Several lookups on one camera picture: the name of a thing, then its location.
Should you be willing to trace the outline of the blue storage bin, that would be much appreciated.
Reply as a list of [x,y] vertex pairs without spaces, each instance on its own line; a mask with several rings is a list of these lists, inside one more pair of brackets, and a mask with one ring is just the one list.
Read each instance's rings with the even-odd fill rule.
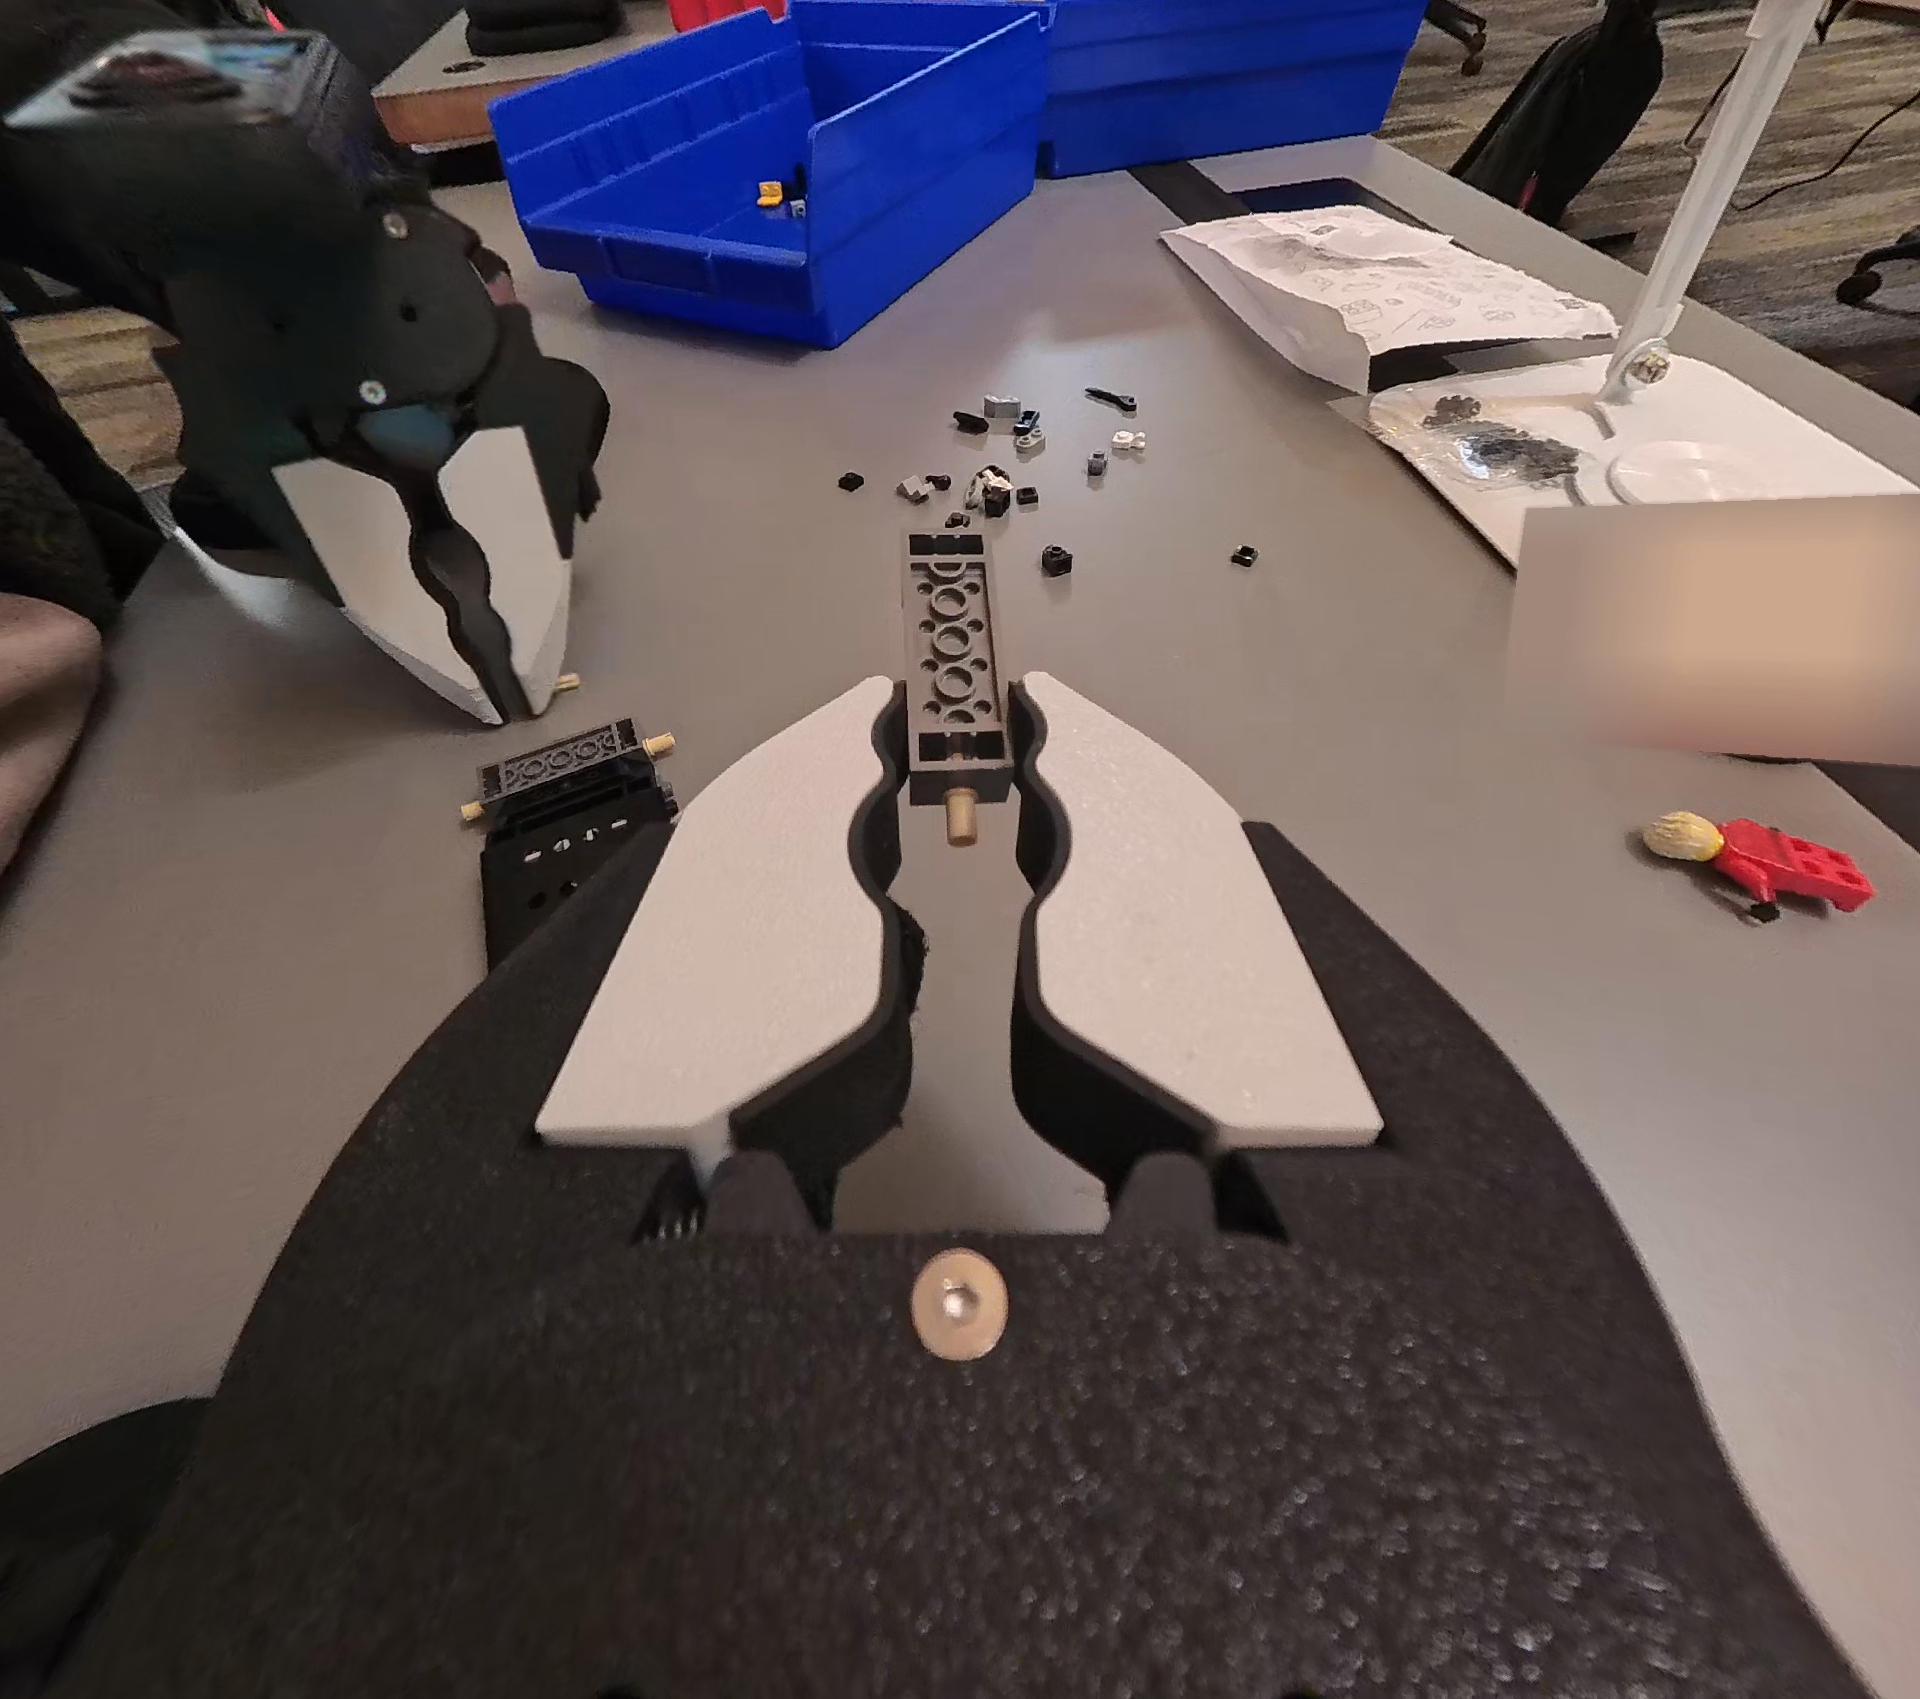
[[493,102],[491,138],[532,256],[594,304],[835,348],[1032,194],[1042,30],[1010,2],[790,0]]

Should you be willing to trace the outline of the scattered small toy bricks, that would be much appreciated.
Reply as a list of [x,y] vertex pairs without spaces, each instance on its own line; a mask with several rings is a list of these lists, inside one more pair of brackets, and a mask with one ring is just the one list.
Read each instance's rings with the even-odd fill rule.
[[913,544],[975,542],[999,578],[1047,592],[1187,570],[1246,574],[1263,542],[1243,506],[1187,486],[1206,458],[1117,388],[1043,396],[989,384],[832,390],[797,520],[861,582],[897,578]]

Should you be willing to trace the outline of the dark grey toy axle brick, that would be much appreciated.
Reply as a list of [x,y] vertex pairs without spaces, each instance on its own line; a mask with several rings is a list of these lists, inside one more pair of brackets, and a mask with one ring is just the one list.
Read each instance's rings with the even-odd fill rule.
[[1013,750],[996,654],[989,544],[959,530],[901,540],[905,793],[942,805],[955,791],[1005,799]]

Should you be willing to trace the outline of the grey desk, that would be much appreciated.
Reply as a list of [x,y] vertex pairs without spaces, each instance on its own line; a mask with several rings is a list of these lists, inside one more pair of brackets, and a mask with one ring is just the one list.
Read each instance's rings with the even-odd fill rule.
[[996,552],[1062,674],[1256,823],[1383,1121],[1186,1155],[1093,1233],[668,1237],[702,1167],[548,1147],[664,879],[472,975],[447,809],[522,750],[302,588],[167,550],[7,897],[5,1465],[212,1391],[46,1695],[1915,1695],[1915,923],[1763,931],[1623,847],[1655,775],[1523,757],[1419,638],[1482,572],[1241,356],[1092,370],[1145,474]]

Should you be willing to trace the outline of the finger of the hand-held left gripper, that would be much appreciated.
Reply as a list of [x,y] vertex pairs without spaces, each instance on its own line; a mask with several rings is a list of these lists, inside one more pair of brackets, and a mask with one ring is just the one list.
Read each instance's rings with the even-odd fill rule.
[[526,432],[475,430],[437,470],[450,524],[484,568],[484,604],[506,636],[526,716],[548,714],[561,688],[572,608],[564,554]]
[[443,608],[414,566],[414,528],[391,484],[330,460],[276,468],[276,486],[348,622],[432,694],[484,726],[502,726]]

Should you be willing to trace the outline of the person's beige shirt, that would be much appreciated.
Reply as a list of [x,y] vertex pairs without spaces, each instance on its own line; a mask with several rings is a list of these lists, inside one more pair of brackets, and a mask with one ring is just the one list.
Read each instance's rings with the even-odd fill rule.
[[86,618],[2,598],[2,875],[79,744],[106,678],[106,642]]

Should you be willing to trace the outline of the white printed paper bag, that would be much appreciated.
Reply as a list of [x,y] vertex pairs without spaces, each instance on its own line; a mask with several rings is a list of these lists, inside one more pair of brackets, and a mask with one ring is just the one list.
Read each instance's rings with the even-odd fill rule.
[[1288,366],[1350,394],[1388,354],[1620,334],[1605,306],[1363,206],[1187,224],[1161,244]]

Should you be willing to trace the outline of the red toy minifigure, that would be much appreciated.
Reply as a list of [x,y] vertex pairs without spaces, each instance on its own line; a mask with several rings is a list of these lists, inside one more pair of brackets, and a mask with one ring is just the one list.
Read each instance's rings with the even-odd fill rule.
[[1846,851],[1747,817],[1668,811],[1639,827],[1637,845],[1662,861],[1712,871],[1741,895],[1743,915],[1755,923],[1778,921],[1788,897],[1851,915],[1878,895]]

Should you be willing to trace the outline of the dark toy brick assembly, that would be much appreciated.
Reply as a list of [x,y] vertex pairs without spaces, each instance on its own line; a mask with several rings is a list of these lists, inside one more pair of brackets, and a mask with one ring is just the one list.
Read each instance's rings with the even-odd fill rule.
[[460,821],[477,837],[488,969],[635,839],[668,833],[678,799],[659,773],[668,734],[620,718],[486,765]]

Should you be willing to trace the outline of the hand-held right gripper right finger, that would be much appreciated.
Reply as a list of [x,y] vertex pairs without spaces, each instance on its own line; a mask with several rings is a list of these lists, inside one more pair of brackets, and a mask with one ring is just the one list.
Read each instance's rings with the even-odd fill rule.
[[1102,1185],[1156,1153],[1365,1149],[1373,1101],[1236,807],[1052,674],[1012,690],[1024,1121]]

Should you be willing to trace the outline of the black zip case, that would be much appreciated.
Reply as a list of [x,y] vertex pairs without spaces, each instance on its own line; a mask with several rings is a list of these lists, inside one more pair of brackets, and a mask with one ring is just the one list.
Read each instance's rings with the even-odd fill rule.
[[564,52],[621,32],[621,0],[462,0],[464,38],[479,60]]

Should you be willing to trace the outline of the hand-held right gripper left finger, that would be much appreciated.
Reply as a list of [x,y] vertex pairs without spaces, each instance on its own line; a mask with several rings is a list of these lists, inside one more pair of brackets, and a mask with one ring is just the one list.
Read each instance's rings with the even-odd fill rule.
[[872,676],[682,811],[569,1041],[537,1137],[776,1155],[832,1185],[897,1121],[919,933],[900,873],[903,694]]

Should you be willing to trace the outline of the black backpack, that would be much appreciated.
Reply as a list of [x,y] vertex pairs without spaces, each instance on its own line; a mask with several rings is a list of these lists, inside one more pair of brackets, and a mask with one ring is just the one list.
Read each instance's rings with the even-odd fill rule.
[[1456,158],[1450,176],[1539,224],[1559,224],[1620,152],[1665,72],[1658,18],[1607,4],[1551,44]]

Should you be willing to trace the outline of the white book stand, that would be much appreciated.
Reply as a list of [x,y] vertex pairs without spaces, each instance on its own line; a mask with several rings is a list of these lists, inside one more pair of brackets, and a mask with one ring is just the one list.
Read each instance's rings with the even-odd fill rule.
[[[1755,0],[1740,62],[1605,362],[1590,356],[1407,384],[1501,402],[1510,422],[1561,438],[1590,456],[1574,490],[1473,492],[1451,486],[1451,508],[1501,560],[1518,562],[1528,508],[1836,502],[1914,494],[1908,482],[1855,448],[1672,346],[1698,262],[1832,2],[1847,0]],[[1915,10],[1915,0],[1863,2]]]

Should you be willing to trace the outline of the wooden-edged side table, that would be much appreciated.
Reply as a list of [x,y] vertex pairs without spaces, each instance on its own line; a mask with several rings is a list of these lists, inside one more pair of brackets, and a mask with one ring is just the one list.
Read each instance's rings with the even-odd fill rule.
[[465,30],[468,16],[454,12],[372,90],[375,112],[397,144],[432,152],[490,142],[491,102],[676,32],[664,2],[628,4],[612,38],[553,52],[488,58],[468,50]]

